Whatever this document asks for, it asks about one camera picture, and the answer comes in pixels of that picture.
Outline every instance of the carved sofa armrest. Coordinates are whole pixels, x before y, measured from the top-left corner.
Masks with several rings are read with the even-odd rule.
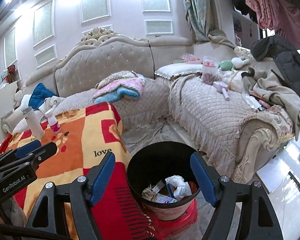
[[[285,142],[293,139],[293,123],[281,106],[255,113],[242,122],[242,130],[232,179],[246,184],[253,174],[275,155]]]

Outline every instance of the white pillow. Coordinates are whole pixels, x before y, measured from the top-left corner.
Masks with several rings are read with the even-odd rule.
[[[159,77],[174,80],[180,76],[202,74],[202,64],[175,63],[163,66],[154,72]]]
[[[24,95],[21,100],[20,110],[25,110],[29,106],[29,100],[31,95]]]

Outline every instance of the plastic bag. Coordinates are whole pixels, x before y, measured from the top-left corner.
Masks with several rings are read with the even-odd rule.
[[[180,59],[184,60],[188,64],[202,64],[202,61],[199,58],[189,53],[183,54]]]
[[[181,176],[174,175],[168,177],[166,178],[166,183],[171,184],[173,187],[176,188],[176,190],[173,192],[173,195],[174,198],[176,198],[179,201],[186,196],[192,195],[189,184],[185,182],[185,180]]]
[[[213,85],[218,81],[218,63],[211,57],[203,57],[202,77],[203,83]]]

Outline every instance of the orange red blanket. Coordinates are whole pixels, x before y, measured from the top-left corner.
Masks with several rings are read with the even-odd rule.
[[[92,166],[98,165],[103,156],[112,151],[116,165],[102,200],[92,209],[94,218],[105,240],[145,239],[157,236],[156,222],[143,214],[134,201],[126,179],[126,166],[130,153],[121,141],[124,128],[119,114],[111,103],[101,103],[86,109],[72,110],[56,116],[61,131],[54,134],[48,123],[42,124],[44,145],[57,144],[57,153],[40,165],[38,179],[15,195],[28,217],[43,186],[53,181],[56,185],[70,183],[78,176],[86,175]],[[34,140],[31,131],[15,134],[8,148],[14,149]],[[65,204],[69,232],[77,239],[71,207]]]

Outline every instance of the thermos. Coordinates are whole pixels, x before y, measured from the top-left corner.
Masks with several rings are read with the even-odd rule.
[[[37,120],[37,117],[36,117],[32,107],[29,106],[26,109],[22,110],[22,112],[23,112],[23,116],[26,119],[26,122],[27,122],[32,134],[34,135],[34,137],[37,140],[42,139],[45,135],[45,132],[42,129],[39,121]]]

